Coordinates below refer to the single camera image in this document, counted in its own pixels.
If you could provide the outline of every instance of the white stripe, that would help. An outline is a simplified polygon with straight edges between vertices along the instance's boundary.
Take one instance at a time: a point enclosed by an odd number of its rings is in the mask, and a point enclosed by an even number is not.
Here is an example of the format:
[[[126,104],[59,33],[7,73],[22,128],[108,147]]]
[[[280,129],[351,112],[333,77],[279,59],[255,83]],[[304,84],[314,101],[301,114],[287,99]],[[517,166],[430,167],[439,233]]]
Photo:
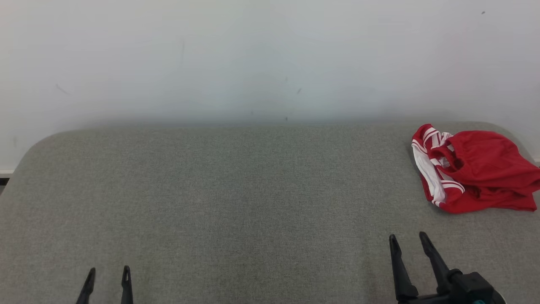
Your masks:
[[[422,149],[422,147],[418,146],[418,144],[416,144],[416,143],[413,143],[413,144],[412,144],[412,146],[413,146],[413,148],[416,148],[416,149],[418,149],[418,150],[419,150],[419,152],[421,152],[422,154],[426,154],[426,155],[428,155],[428,154],[426,153],[426,151],[425,151],[424,149]]]
[[[433,132],[433,131],[437,131],[437,130],[436,130],[435,128],[433,128],[433,127],[427,129],[426,132],[424,132],[424,136],[422,137],[422,140],[423,140],[423,141],[426,141],[426,136],[427,136],[429,133]]]
[[[435,135],[435,134],[437,134],[437,130],[431,132],[430,134],[428,134],[428,136],[425,136],[425,137],[424,137],[424,146],[426,145],[426,142],[428,141],[428,139],[429,139],[430,137],[432,137],[433,135]]]
[[[422,152],[424,152],[424,153],[426,153],[426,154],[428,153],[427,149],[426,149],[423,145],[421,145],[419,142],[417,142],[416,140],[413,140],[413,144],[416,144],[416,145],[418,146],[418,148],[419,148]]]
[[[443,171],[441,171],[439,168],[437,168],[437,172],[439,173],[439,175],[441,176],[441,183],[445,184],[445,183],[454,183],[458,186],[460,186],[461,188],[461,193],[464,193],[465,192],[465,187],[459,183],[459,182],[456,182],[452,177],[446,175]]]
[[[454,184],[454,183],[447,183],[447,184],[442,184],[442,187],[444,189],[447,189],[447,188],[456,188],[456,189],[459,189],[461,191],[461,193],[464,193],[465,192],[465,189],[463,189],[463,187],[461,187],[461,185],[459,184]]]
[[[436,159],[436,158],[430,158],[429,160],[431,161],[431,163],[432,163],[434,166],[442,166],[441,162],[438,161],[438,159]]]
[[[464,187],[462,184],[458,183],[458,182],[454,182],[454,181],[441,181],[441,183],[442,183],[443,185],[446,185],[446,184],[454,184],[454,185],[458,186],[458,187],[461,189],[461,193],[465,192],[465,187]]]
[[[431,148],[438,148],[441,146],[441,133],[437,132],[434,140],[431,142]]]
[[[448,132],[443,132],[441,133],[442,134],[442,138],[441,138],[441,145],[443,145],[447,139],[449,139],[450,137],[452,137],[453,135],[448,133]]]

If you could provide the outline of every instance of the gray upholstered surface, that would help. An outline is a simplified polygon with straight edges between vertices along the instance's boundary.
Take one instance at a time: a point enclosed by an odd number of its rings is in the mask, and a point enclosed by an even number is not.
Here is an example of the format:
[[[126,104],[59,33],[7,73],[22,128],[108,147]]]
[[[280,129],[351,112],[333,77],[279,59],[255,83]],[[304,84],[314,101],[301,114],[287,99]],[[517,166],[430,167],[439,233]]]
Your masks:
[[[424,197],[415,125],[109,129],[49,137],[0,196],[2,303],[394,303],[388,235],[421,293],[449,267],[540,299],[539,213],[446,214]],[[456,133],[485,123],[441,123]]]

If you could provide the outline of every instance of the red cloth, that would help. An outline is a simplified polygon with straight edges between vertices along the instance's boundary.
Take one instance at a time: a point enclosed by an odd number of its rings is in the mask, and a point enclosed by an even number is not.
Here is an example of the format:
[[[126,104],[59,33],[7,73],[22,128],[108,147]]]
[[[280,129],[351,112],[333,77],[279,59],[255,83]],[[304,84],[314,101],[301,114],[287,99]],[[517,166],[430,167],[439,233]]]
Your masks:
[[[413,151],[426,197],[441,209],[536,210],[532,193],[540,190],[540,169],[501,134],[463,131],[452,136],[425,124],[413,136]]]

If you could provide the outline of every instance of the white trim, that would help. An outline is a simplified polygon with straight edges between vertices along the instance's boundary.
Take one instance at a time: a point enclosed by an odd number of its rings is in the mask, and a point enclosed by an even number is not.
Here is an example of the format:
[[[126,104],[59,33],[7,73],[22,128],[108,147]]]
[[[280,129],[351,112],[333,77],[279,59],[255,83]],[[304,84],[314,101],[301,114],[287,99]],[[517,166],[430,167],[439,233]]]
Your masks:
[[[435,136],[434,141],[431,141],[431,148],[438,148],[441,146],[441,133],[437,132],[437,136]]]
[[[426,150],[426,148],[423,145],[421,145],[420,143],[418,143],[416,140],[413,140],[413,147],[414,147],[414,145],[416,145],[416,147],[420,151],[424,152],[424,154],[426,154],[426,155],[428,154],[428,151]]]
[[[442,180],[441,180],[441,183],[442,184],[448,184],[448,183],[454,183],[456,185],[459,185],[460,186],[460,189],[461,189],[461,193],[465,193],[465,187],[459,183],[459,182],[456,182],[453,178],[451,178],[450,176],[446,175],[443,171],[440,170],[440,168],[437,168],[437,172],[439,173],[439,175],[441,176]]]
[[[453,136],[452,134],[448,132],[443,132],[441,134],[442,134],[441,143],[445,143],[447,139]]]
[[[0,170],[0,179],[10,179],[14,170]]]
[[[442,182],[442,187],[444,189],[446,188],[457,188],[461,191],[461,193],[465,193],[465,188],[463,188],[462,185],[456,183],[456,182]]]
[[[433,132],[437,132],[437,130],[436,130],[435,128],[433,128],[433,127],[427,129],[427,130],[424,132],[424,136],[422,137],[422,140],[423,140],[424,142],[426,142],[426,138],[427,138],[428,136],[430,136],[430,135],[429,135],[430,133],[433,133]]]
[[[429,194],[433,197],[433,203],[435,201],[444,202],[446,193],[443,190],[441,178],[437,175],[435,166],[429,160],[428,155],[420,151],[416,144],[413,143],[412,146],[416,166],[428,184]]]
[[[437,130],[435,130],[435,131],[429,133],[427,136],[424,135],[424,143],[423,143],[423,146],[425,146],[425,145],[426,145],[426,142],[428,141],[428,139],[430,139],[430,138],[431,138],[432,136],[434,136],[435,134],[438,134],[438,131],[437,131]]]

